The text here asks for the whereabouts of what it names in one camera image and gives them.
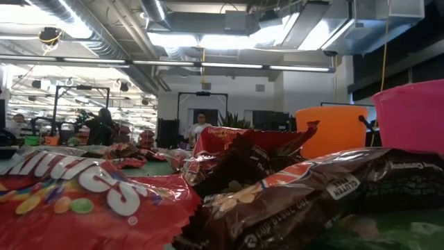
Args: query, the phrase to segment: pink bucket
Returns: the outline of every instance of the pink bucket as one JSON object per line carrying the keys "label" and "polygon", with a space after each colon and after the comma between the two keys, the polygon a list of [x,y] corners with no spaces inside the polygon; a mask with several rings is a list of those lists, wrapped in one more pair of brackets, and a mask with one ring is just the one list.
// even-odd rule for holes
{"label": "pink bucket", "polygon": [[394,87],[373,102],[383,147],[444,153],[444,80]]}

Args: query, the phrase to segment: plastic bucket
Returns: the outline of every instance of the plastic bucket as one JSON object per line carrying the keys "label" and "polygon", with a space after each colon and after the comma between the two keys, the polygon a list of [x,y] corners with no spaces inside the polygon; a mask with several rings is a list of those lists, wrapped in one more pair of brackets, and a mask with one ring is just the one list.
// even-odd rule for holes
{"label": "plastic bucket", "polygon": [[40,142],[40,136],[25,135],[25,144],[29,146],[37,146]]}
{"label": "plastic bucket", "polygon": [[382,146],[444,153],[444,80],[394,87],[373,102]]}
{"label": "plastic bucket", "polygon": [[58,136],[45,136],[44,142],[46,145],[57,146],[58,145]]}
{"label": "plastic bucket", "polygon": [[301,155],[312,159],[346,149],[366,145],[366,126],[359,116],[368,111],[359,106],[313,107],[295,113],[299,131],[308,129],[307,122],[319,120],[316,134],[301,149]]}

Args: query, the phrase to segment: orange bucket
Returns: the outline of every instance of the orange bucket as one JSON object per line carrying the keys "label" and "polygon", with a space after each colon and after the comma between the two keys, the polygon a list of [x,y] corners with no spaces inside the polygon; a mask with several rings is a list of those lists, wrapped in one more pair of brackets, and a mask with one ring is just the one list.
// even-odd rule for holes
{"label": "orange bucket", "polygon": [[58,145],[58,136],[45,136],[44,142],[46,145],[57,146]]}
{"label": "orange bucket", "polygon": [[307,122],[319,120],[316,134],[301,149],[301,155],[312,159],[346,149],[366,145],[366,126],[359,116],[368,111],[359,106],[313,107],[295,113],[299,131],[308,129]]}

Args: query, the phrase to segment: skittles bag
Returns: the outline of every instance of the skittles bag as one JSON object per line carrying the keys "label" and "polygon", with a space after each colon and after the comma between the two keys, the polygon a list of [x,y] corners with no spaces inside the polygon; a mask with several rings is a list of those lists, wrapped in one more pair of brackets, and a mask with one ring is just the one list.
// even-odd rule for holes
{"label": "skittles bag", "polygon": [[0,167],[0,246],[163,249],[199,203],[179,175],[127,178],[106,160],[35,152]]}

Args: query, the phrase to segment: green container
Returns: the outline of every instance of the green container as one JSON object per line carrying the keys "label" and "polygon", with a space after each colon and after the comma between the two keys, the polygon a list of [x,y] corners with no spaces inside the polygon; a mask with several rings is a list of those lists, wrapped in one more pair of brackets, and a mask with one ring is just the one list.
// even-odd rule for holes
{"label": "green container", "polygon": [[25,144],[29,146],[37,146],[40,142],[40,136],[25,135]]}

